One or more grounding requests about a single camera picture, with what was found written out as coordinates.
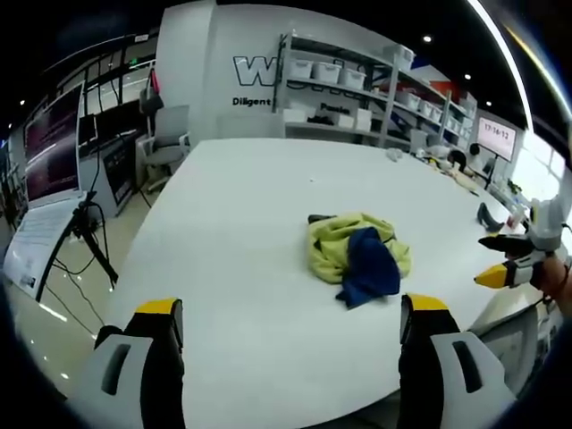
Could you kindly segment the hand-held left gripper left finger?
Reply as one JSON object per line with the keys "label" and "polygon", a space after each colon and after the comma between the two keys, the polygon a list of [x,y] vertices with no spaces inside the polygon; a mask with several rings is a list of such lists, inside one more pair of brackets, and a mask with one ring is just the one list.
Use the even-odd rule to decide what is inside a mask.
{"label": "hand-held left gripper left finger", "polygon": [[70,395],[87,428],[183,428],[182,300],[152,300],[103,326]]}

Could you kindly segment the person's right hand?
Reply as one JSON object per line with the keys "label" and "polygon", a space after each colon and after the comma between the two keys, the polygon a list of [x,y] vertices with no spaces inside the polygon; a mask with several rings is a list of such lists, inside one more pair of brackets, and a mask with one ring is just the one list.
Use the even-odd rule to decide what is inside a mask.
{"label": "person's right hand", "polygon": [[570,268],[557,257],[544,260],[539,288],[556,302],[562,313],[571,312]]}

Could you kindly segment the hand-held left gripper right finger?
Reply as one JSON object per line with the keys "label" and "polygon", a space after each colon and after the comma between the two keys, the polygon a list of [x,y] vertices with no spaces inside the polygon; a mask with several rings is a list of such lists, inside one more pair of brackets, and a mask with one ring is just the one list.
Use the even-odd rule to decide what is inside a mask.
{"label": "hand-held left gripper right finger", "polygon": [[401,297],[398,428],[491,428],[516,402],[505,369],[439,299]]}

